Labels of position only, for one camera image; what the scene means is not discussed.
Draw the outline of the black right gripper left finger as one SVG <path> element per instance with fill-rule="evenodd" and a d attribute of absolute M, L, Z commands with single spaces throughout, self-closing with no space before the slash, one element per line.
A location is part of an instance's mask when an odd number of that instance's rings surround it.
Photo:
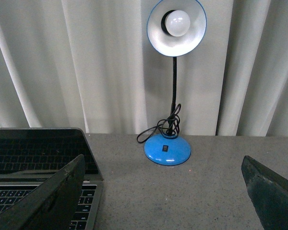
<path fill-rule="evenodd" d="M 21 201 L 0 213 L 0 230 L 67 230 L 85 174 L 80 154 Z"/>

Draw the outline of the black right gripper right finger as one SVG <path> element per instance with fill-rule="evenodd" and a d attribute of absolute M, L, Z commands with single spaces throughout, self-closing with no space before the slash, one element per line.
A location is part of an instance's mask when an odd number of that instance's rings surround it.
<path fill-rule="evenodd" d="M 288 230 L 288 180 L 247 155 L 241 172 L 262 227 Z"/>

